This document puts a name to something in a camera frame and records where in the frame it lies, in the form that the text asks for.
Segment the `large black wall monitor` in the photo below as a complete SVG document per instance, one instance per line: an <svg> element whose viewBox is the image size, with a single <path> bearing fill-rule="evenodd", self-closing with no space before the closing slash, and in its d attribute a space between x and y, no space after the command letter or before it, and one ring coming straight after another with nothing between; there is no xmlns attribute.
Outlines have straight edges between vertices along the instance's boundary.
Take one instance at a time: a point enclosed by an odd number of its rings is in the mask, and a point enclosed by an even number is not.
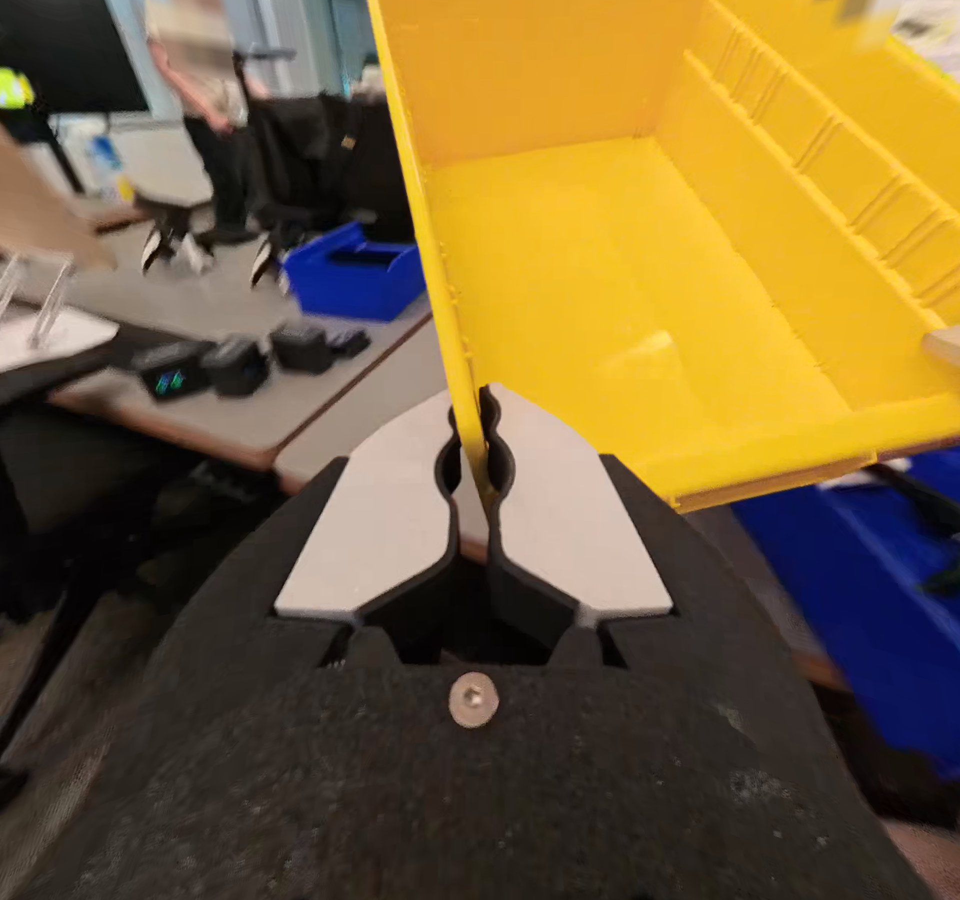
<svg viewBox="0 0 960 900"><path fill-rule="evenodd" d="M105 0L1 0L1 60L46 114L149 110Z"/></svg>

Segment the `black fabric bag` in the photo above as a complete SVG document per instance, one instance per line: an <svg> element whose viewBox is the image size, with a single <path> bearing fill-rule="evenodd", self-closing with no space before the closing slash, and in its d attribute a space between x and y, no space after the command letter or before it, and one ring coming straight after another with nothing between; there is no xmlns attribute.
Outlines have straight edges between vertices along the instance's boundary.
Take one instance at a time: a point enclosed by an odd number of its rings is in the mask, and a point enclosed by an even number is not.
<svg viewBox="0 0 960 900"><path fill-rule="evenodd" d="M320 234L356 221L369 240L414 242L385 97L253 99L245 139L249 206L263 231Z"/></svg>

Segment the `white wipes canister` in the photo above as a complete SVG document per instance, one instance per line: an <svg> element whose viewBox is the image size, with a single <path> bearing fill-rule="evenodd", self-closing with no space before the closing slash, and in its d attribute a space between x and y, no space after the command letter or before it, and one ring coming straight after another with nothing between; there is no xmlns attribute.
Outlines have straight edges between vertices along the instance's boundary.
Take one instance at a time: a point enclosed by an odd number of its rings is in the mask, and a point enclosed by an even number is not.
<svg viewBox="0 0 960 900"><path fill-rule="evenodd" d="M100 196L111 202L133 205L136 191L113 139L105 134L95 134L87 141L87 152Z"/></svg>

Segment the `wooden board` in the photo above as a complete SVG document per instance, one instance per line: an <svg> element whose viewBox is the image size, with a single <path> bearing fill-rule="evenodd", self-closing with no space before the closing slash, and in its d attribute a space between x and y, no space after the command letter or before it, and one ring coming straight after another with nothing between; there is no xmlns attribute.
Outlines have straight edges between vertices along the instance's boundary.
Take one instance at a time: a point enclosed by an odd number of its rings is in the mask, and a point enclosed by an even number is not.
<svg viewBox="0 0 960 900"><path fill-rule="evenodd" d="M1 249L79 270L116 270L110 246L90 222L69 209L21 154L6 129L1 130Z"/></svg>

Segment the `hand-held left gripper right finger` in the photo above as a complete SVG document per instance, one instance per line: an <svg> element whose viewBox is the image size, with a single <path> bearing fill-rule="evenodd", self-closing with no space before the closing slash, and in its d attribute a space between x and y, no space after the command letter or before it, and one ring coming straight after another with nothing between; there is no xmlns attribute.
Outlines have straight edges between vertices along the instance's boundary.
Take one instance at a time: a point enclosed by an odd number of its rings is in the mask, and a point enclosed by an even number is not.
<svg viewBox="0 0 960 900"><path fill-rule="evenodd" d="M482 388L482 424L495 614L539 643L670 614L673 598L597 450L500 382Z"/></svg>

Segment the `white document stand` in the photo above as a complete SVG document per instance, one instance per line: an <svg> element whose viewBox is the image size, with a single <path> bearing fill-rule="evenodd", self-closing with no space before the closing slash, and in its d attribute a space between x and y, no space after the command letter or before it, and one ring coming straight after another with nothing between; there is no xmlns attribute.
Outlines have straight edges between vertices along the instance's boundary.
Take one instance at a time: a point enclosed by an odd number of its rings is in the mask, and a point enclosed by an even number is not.
<svg viewBox="0 0 960 900"><path fill-rule="evenodd" d="M2 264L2 374L89 353L116 338L118 323L67 304L77 272L71 260L54 264L54 282L36 312L10 318L9 310L29 265L30 260L20 254L9 255Z"/></svg>

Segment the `yellow plastic bin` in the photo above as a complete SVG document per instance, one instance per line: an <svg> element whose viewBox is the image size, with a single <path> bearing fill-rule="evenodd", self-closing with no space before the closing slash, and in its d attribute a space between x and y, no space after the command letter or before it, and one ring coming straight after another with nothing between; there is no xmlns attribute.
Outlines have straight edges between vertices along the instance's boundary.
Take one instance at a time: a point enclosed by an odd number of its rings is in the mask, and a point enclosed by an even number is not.
<svg viewBox="0 0 960 900"><path fill-rule="evenodd" d="M958 444L958 82L839 0L367 0L475 477L500 385L673 507Z"/></svg>

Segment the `blue plastic bin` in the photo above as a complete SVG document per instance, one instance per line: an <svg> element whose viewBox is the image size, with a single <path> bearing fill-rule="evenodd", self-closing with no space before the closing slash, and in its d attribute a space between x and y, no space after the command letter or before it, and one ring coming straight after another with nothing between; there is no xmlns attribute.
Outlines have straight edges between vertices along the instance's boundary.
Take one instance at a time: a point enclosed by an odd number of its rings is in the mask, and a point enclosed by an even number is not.
<svg viewBox="0 0 960 900"><path fill-rule="evenodd" d="M281 266L306 315L391 322L426 291L418 246L370 239L358 221L294 248Z"/></svg>
<svg viewBox="0 0 960 900"><path fill-rule="evenodd" d="M958 539L870 477L802 486L732 505L889 746L958 780Z"/></svg>

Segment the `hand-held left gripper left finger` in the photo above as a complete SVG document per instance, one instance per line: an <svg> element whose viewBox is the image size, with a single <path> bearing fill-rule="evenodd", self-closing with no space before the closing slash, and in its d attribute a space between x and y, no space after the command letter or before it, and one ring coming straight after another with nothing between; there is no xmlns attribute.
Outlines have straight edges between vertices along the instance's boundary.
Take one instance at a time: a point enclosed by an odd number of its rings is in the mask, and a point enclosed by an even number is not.
<svg viewBox="0 0 960 900"><path fill-rule="evenodd" d="M450 566L460 437L439 392L368 436L345 462L273 602L286 619L353 626Z"/></svg>

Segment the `black battery pack with display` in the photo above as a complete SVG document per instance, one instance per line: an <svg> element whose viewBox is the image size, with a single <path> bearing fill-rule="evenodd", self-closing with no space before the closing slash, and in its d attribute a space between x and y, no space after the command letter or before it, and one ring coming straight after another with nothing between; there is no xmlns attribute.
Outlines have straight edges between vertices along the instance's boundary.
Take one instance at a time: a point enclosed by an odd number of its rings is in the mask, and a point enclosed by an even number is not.
<svg viewBox="0 0 960 900"><path fill-rule="evenodd" d="M214 347L212 341L189 339L154 346L134 354L128 370L154 401L172 402L211 389L203 361Z"/></svg>

